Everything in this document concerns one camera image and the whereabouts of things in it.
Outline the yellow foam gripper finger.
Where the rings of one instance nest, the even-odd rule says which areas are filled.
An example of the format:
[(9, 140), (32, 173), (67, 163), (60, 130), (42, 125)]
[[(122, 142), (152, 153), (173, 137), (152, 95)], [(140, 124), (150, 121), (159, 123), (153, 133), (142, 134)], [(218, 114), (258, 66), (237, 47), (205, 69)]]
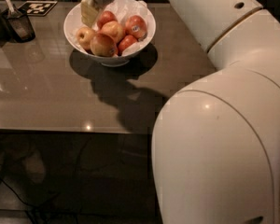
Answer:
[(100, 8), (94, 0), (81, 0), (80, 9), (82, 22), (85, 25), (92, 27), (99, 15)]

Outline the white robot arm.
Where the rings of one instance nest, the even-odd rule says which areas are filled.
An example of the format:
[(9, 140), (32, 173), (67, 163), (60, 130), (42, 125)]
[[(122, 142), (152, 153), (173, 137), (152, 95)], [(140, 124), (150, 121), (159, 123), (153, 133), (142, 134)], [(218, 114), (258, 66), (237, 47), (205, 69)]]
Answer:
[(280, 22), (257, 0), (169, 0), (216, 68), (173, 95), (151, 144), (163, 224), (278, 224)]

